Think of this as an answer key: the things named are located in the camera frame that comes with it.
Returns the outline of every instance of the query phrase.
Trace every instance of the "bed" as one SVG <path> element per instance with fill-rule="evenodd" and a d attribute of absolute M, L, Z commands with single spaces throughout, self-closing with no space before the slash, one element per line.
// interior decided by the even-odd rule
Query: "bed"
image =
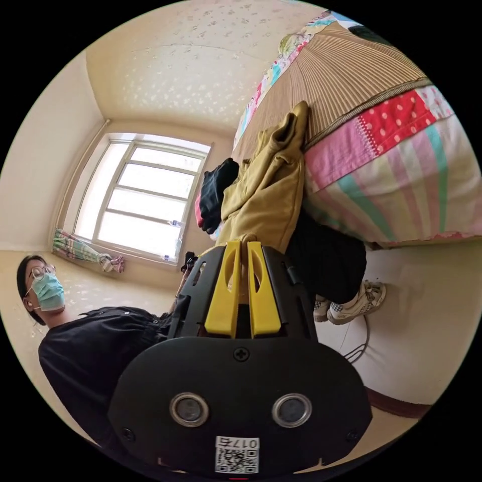
<path fill-rule="evenodd" d="M 382 248 L 481 239 L 480 167 L 418 67 L 330 11 L 279 50 L 239 121 L 234 160 L 251 157 L 258 132 L 306 100 L 304 208 L 317 222 Z"/>

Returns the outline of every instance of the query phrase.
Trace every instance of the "yellow clothing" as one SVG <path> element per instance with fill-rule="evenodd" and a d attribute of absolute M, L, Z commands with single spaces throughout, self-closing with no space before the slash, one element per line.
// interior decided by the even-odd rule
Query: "yellow clothing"
<path fill-rule="evenodd" d="M 301 151 L 308 104 L 299 103 L 278 126 L 258 134 L 251 160 L 243 161 L 236 181 L 224 191 L 216 242 L 260 241 L 284 253 L 295 230 L 303 200 L 305 177 Z"/>

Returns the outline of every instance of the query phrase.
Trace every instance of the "window frame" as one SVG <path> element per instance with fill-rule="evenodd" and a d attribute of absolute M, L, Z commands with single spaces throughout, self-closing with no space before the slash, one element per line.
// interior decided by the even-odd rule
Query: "window frame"
<path fill-rule="evenodd" d="M 76 236 L 81 238 L 82 240 L 84 240 L 86 243 L 88 243 L 90 245 L 95 245 L 95 246 L 99 246 L 99 247 L 102 247 L 102 248 L 106 248 L 108 250 L 116 251 L 116 252 L 119 252 L 121 254 L 133 255 L 133 256 L 138 257 L 138 258 L 144 258 L 144 259 L 148 259 L 148 260 L 151 260 L 151 261 L 162 262 L 162 263 L 165 263 L 165 264 L 168 264 L 168 265 L 171 265 L 171 266 L 179 265 L 179 263 L 180 263 L 179 254 L 183 250 L 183 246 L 184 246 L 184 242 L 185 242 L 184 234 L 185 234 L 188 222 L 189 222 L 191 210 L 194 207 L 194 196 L 195 196 L 195 193 L 197 191 L 199 179 L 201 177 L 202 172 L 204 171 L 204 165 L 205 165 L 205 163 L 206 163 L 206 161 L 209 157 L 212 146 L 210 146 L 209 151 L 207 153 L 205 153 L 205 152 L 197 151 L 195 149 L 190 149 L 190 148 L 187 148 L 187 147 L 179 147 L 179 146 L 174 146 L 174 145 L 170 145 L 170 144 L 166 144 L 166 143 L 157 143 L 157 142 L 153 142 L 153 141 L 141 141 L 141 140 L 137 140 L 137 139 L 133 139 L 133 140 L 122 140 L 122 139 L 112 139 L 112 138 L 107 139 L 107 146 L 103 150 L 98 162 L 96 163 L 96 166 L 95 166 L 92 174 L 90 175 L 89 181 L 88 181 L 88 183 L 87 183 L 87 185 L 84 189 L 84 192 L 82 194 L 82 198 L 80 200 L 80 204 L 78 206 L 78 209 L 77 209 L 77 212 L 76 212 L 76 215 L 75 215 L 75 221 L 74 221 L 74 225 L 73 225 L 73 232 L 74 233 L 75 233 L 76 228 L 77 228 L 79 215 L 80 215 L 82 206 L 84 204 L 85 196 L 87 194 L 89 186 L 91 185 L 93 177 L 94 177 L 95 173 L 97 172 L 102 160 L 104 159 L 104 156 L 105 156 L 107 150 L 109 149 L 110 145 L 112 145 L 112 144 L 128 145 L 128 147 L 127 147 L 124 155 L 122 156 L 122 158 L 121 158 L 121 160 L 120 160 L 120 162 L 119 162 L 119 164 L 118 164 L 118 166 L 117 166 L 117 168 L 114 172 L 114 175 L 112 176 L 112 178 L 109 182 L 109 186 L 108 186 L 108 188 L 107 188 L 107 190 L 104 194 L 104 197 L 103 197 L 103 200 L 102 200 L 102 203 L 100 205 L 100 209 L 99 209 L 99 212 L 98 212 L 98 215 L 97 215 L 97 220 L 96 220 L 96 223 L 95 223 L 94 232 L 92 234 L 92 239 L 83 238 L 82 236 L 79 236 L 77 234 L 76 234 Z M 150 162 L 145 162 L 145 161 L 131 160 L 131 156 L 133 155 L 136 148 L 146 148 L 146 149 L 157 150 L 157 151 L 161 151 L 161 152 L 168 152 L 168 153 L 171 153 L 171 154 L 185 155 L 185 156 L 189 156 L 189 157 L 192 157 L 192 158 L 195 158 L 195 159 L 199 159 L 201 162 L 199 164 L 199 168 L 197 169 L 197 171 L 190 171 L 190 170 L 187 170 L 187 169 L 177 168 L 177 167 L 173 167 L 173 166 L 166 166 L 166 165 L 163 165 L 163 164 L 155 164 L 155 163 L 150 163 Z M 181 198 L 181 197 L 173 196 L 173 195 L 170 195 L 170 194 L 163 194 L 163 193 L 159 193 L 159 192 L 149 191 L 149 190 L 146 190 L 146 189 L 133 188 L 133 187 L 123 186 L 123 185 L 119 184 L 119 180 L 121 179 L 121 176 L 124 173 L 124 170 L 125 170 L 125 168 L 128 164 L 152 167 L 152 168 L 156 168 L 156 169 L 162 169 L 162 170 L 168 170 L 168 171 L 180 172 L 180 173 L 192 175 L 194 177 L 194 179 L 192 181 L 192 185 L 191 185 L 191 189 L 189 191 L 188 197 L 187 198 Z M 164 198 L 167 198 L 167 199 L 179 200 L 179 201 L 182 201 L 182 202 L 186 203 L 182 219 L 179 220 L 182 223 L 180 231 L 179 231 L 179 238 L 181 238 L 181 245 L 180 245 L 180 248 L 179 248 L 179 252 L 177 253 L 177 257 L 175 259 L 167 259 L 166 260 L 162 255 L 157 255 L 155 253 L 137 250 L 135 248 L 130 248 L 130 247 L 127 247 L 127 246 L 116 244 L 116 243 L 110 243 L 110 242 L 102 241 L 101 239 L 98 238 L 100 228 L 101 228 L 101 225 L 102 225 L 102 220 L 103 220 L 104 214 L 106 212 L 126 215 L 126 216 L 129 216 L 129 217 L 134 217 L 134 218 L 138 218 L 138 219 L 144 219 L 144 220 L 147 220 L 147 221 L 154 221 L 154 222 L 157 222 L 157 223 L 160 223 L 160 224 L 169 225 L 169 222 L 167 220 L 152 218 L 152 217 L 149 217 L 149 216 L 130 213 L 130 212 L 126 212 L 126 211 L 120 211 L 120 210 L 116 210 L 116 209 L 109 209 L 108 204 L 110 203 L 112 193 L 113 193 L 114 189 L 116 189 L 116 188 L 126 189 L 126 190 L 133 191 L 133 192 L 141 192 L 141 193 L 145 193 L 145 194 L 153 194 L 153 195 L 156 195 L 158 197 L 164 197 Z"/>

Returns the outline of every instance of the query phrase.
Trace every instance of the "sticker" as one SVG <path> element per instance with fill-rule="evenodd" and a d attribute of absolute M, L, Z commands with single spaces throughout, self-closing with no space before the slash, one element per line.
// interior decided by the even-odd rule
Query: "sticker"
<path fill-rule="evenodd" d="M 260 440 L 258 438 L 216 437 L 217 473 L 258 473 Z"/>

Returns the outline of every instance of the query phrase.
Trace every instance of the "sneaker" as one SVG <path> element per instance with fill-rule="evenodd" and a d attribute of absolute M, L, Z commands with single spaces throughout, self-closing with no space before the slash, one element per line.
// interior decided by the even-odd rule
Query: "sneaker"
<path fill-rule="evenodd" d="M 323 298 L 320 295 L 316 295 L 315 309 L 313 310 L 314 320 L 318 323 L 327 321 L 328 318 L 326 314 L 328 312 L 329 307 L 330 307 L 330 301 L 328 301 L 326 298 Z"/>
<path fill-rule="evenodd" d="M 349 323 L 359 316 L 369 315 L 378 310 L 386 295 L 387 288 L 383 283 L 371 283 L 365 280 L 358 292 L 358 299 L 352 307 L 345 308 L 342 305 L 332 303 L 326 316 L 334 325 Z"/>

